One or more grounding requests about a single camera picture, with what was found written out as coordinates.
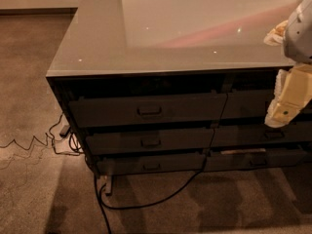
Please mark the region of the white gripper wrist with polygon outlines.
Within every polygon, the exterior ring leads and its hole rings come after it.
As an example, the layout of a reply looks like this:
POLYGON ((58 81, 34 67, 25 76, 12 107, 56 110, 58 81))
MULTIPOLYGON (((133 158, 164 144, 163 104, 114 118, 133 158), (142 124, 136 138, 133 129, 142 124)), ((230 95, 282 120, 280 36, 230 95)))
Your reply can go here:
MULTIPOLYGON (((284 43, 284 54, 296 62, 312 62, 312 0, 302 0, 290 15, 264 37, 269 46, 284 43)), ((312 99, 312 65, 298 63, 289 71, 280 69, 276 76, 274 98, 264 124, 282 128, 294 119, 312 99)))

